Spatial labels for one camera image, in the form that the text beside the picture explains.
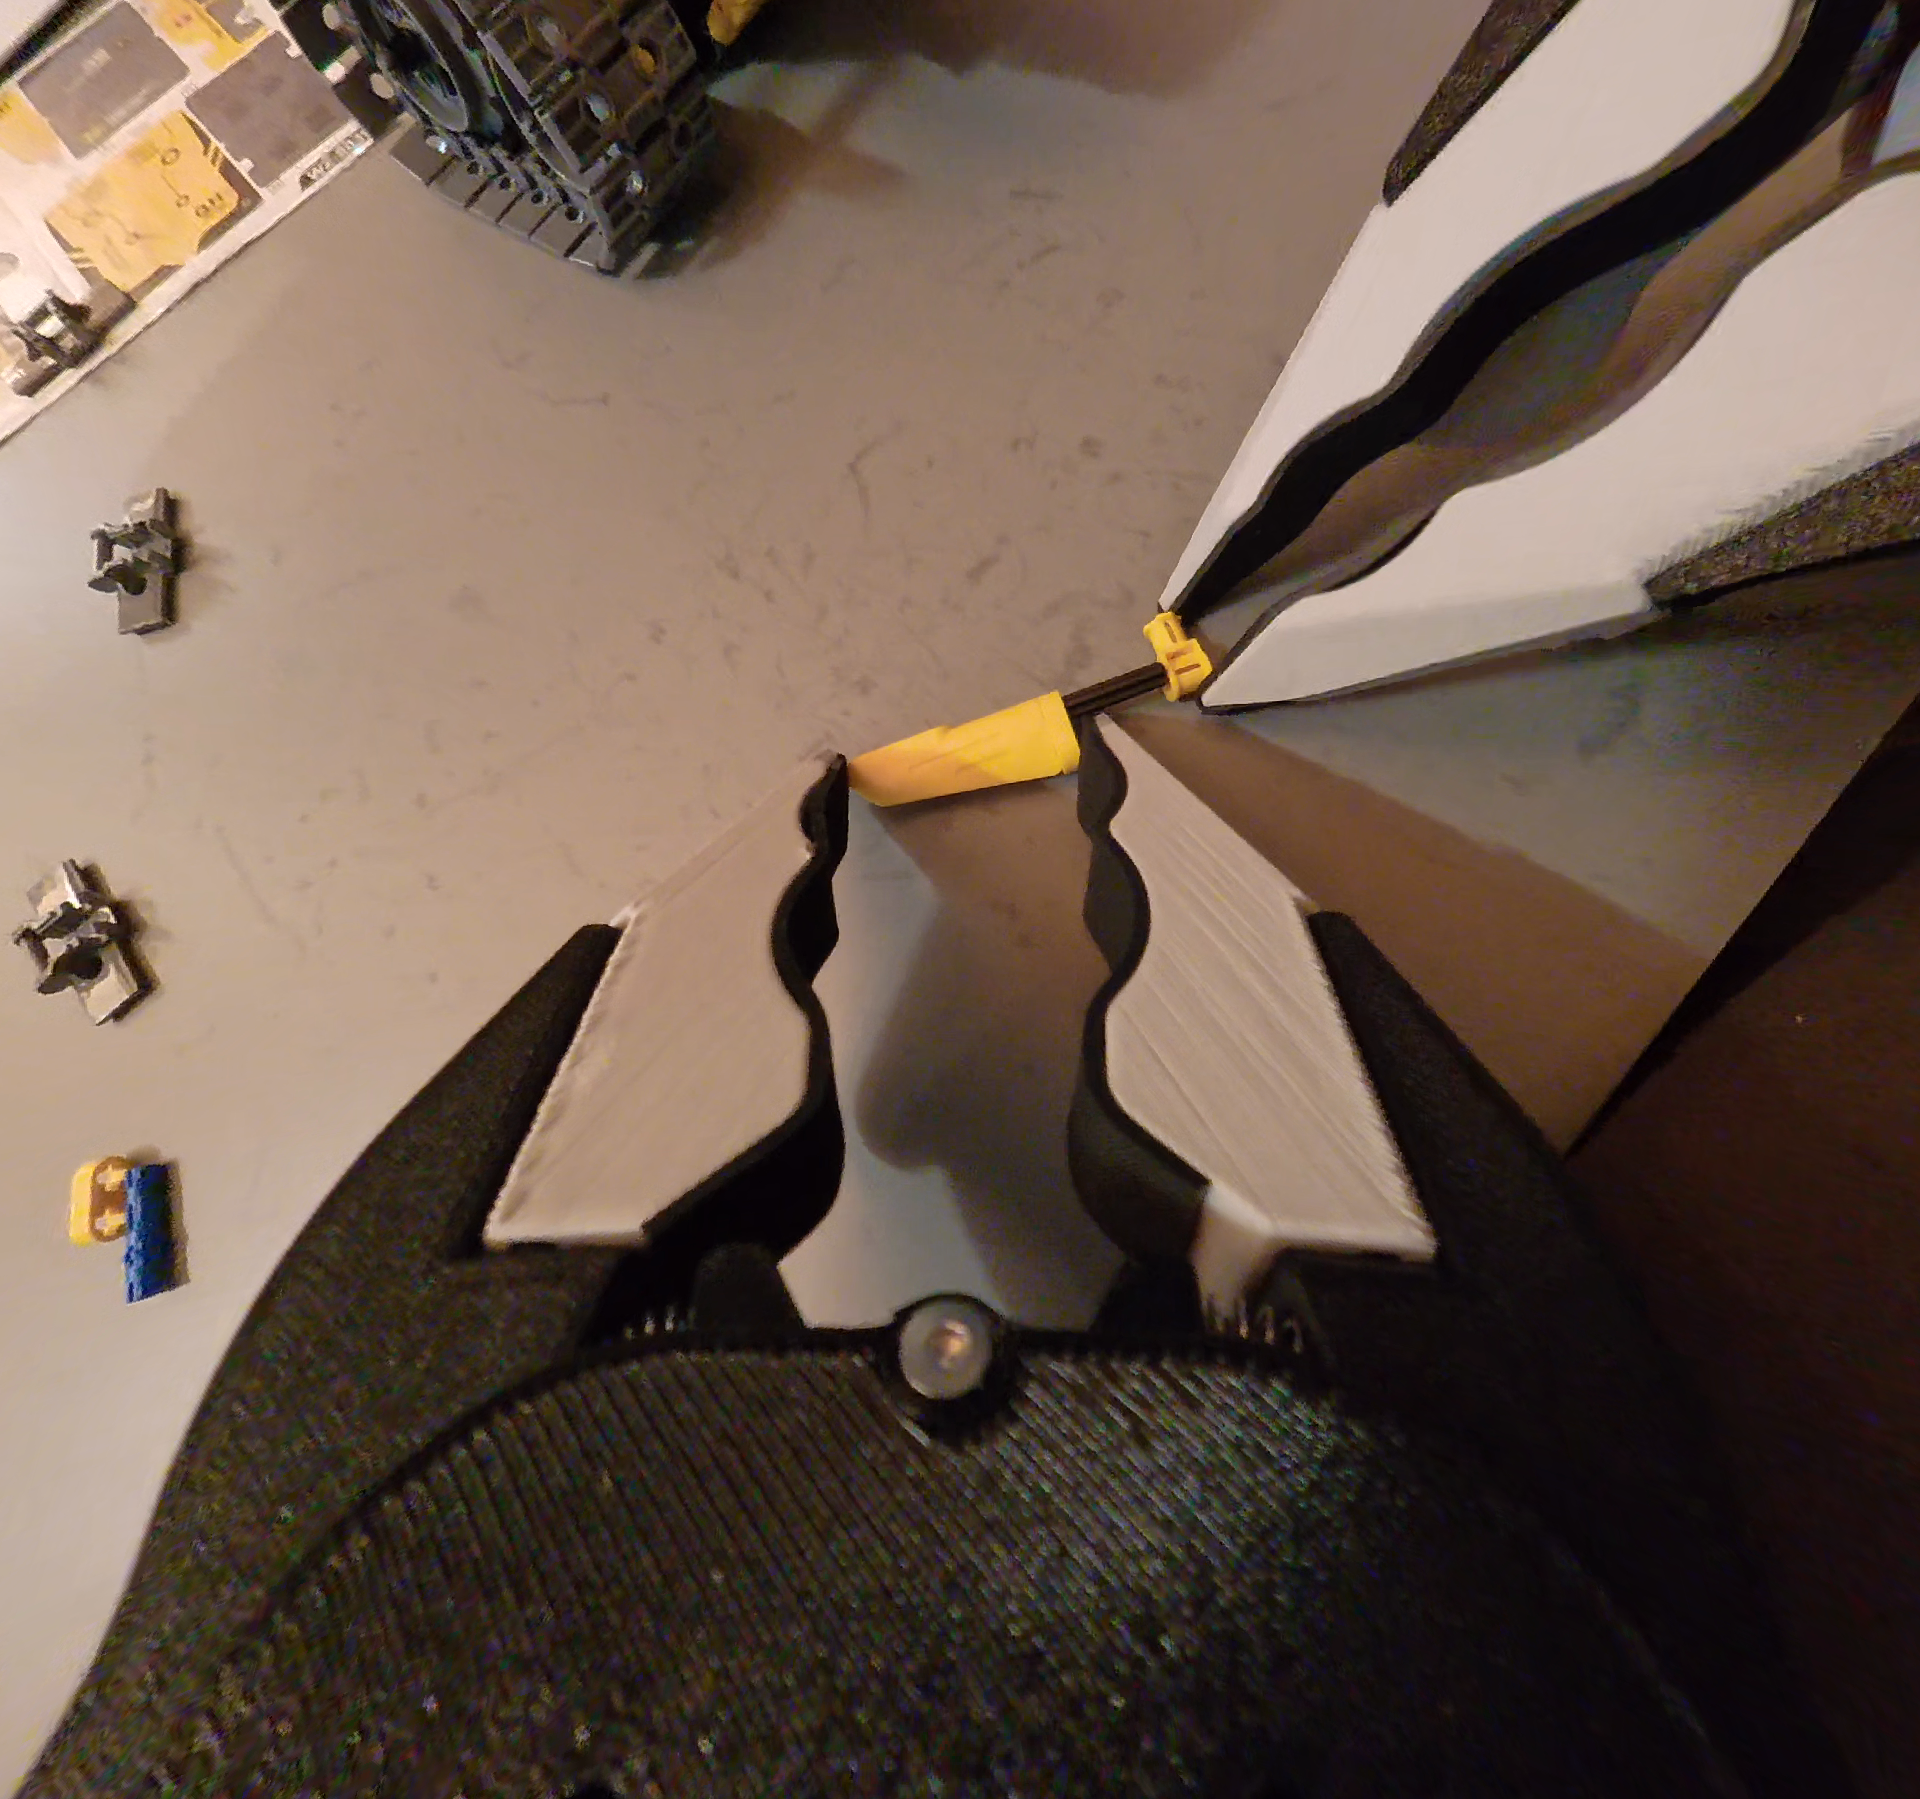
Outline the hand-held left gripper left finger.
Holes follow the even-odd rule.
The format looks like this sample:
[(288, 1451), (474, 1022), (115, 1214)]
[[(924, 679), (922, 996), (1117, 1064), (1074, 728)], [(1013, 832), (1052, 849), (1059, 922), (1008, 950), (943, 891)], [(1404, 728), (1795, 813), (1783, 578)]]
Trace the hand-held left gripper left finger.
[(798, 767), (648, 890), (506, 1173), (485, 1244), (790, 1252), (843, 1177), (827, 1018), (849, 761)]

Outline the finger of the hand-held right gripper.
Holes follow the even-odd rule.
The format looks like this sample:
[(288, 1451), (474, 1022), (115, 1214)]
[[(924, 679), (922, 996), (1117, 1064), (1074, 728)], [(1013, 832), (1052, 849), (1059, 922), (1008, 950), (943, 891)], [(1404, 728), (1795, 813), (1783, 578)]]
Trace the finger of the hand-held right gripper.
[(1633, 634), (1666, 597), (1791, 569), (1795, 507), (1918, 444), (1918, 157), (1739, 283), (1600, 435), (1459, 491), (1383, 567), (1275, 609), (1204, 711), (1320, 704)]
[(1821, 130), (1857, 51), (1862, 0), (1489, 0), (1162, 608), (1211, 615), (1511, 331), (1750, 194)]

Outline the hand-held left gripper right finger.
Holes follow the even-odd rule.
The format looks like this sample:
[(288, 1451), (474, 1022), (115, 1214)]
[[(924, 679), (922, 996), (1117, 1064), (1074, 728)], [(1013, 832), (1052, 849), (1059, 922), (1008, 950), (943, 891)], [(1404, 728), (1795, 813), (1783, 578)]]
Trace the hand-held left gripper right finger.
[(1079, 813), (1109, 979), (1069, 1171), (1098, 1230), (1189, 1265), (1203, 1305), (1248, 1305), (1295, 1252), (1431, 1265), (1312, 899), (1111, 718), (1086, 733)]

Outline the yellow plastic toy piece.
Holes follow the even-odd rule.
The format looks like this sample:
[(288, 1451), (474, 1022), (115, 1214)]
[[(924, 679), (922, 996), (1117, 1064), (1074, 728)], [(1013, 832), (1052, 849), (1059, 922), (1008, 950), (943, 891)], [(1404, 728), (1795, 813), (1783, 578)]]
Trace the yellow plastic toy piece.
[(849, 761), (852, 792), (911, 806), (1076, 774), (1084, 756), (1063, 694), (962, 725), (937, 725)]

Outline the black toy track link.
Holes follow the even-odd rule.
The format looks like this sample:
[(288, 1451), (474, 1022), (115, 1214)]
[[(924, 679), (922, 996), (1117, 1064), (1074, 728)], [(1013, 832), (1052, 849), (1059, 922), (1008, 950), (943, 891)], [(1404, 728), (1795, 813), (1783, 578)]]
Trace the black toy track link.
[(5, 313), (10, 347), (5, 386), (12, 399), (40, 394), (53, 377), (75, 370), (103, 346), (103, 326), (90, 304), (44, 296), (20, 316)]
[(180, 578), (186, 567), (186, 536), (180, 532), (180, 502), (155, 486), (127, 502), (115, 525), (95, 527), (90, 591), (115, 608), (120, 637), (148, 637), (176, 623)]
[(61, 862), (31, 891), (34, 919), (12, 931), (40, 997), (73, 996), (90, 1023), (127, 1018), (151, 992), (131, 919), (95, 870)]

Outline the small blue yellow toy piece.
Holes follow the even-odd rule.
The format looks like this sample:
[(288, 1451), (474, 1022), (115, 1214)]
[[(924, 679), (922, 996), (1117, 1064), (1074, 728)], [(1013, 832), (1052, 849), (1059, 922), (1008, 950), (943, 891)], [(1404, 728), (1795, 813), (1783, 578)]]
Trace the small blue yellow toy piece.
[(181, 1278), (180, 1181), (171, 1162), (127, 1166), (127, 1301), (143, 1305)]

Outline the person's brown shirt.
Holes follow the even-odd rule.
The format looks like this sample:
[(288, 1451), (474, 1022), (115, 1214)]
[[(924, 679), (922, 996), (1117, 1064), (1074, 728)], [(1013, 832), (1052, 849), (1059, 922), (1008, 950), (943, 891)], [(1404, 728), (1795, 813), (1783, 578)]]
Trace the person's brown shirt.
[(1918, 1797), (1918, 711), (1573, 1173), (1707, 1402), (1862, 1797)]

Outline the yellow black tracked toy vehicle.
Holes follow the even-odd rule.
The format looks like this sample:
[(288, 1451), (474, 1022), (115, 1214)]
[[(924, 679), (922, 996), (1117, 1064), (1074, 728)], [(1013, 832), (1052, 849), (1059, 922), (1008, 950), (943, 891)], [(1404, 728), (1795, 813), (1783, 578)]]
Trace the yellow black tracked toy vehicle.
[(773, 0), (267, 0), (443, 204), (603, 275), (653, 254), (715, 150), (710, 82)]

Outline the instruction booklet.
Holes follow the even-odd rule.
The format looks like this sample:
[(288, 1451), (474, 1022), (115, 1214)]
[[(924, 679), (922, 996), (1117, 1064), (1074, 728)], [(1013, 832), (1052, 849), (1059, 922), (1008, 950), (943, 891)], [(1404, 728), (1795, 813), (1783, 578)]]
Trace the instruction booklet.
[(271, 0), (103, 0), (5, 82), (5, 313), (103, 326), (40, 394), (5, 386), (7, 442), (370, 152), (353, 66), (314, 66)]

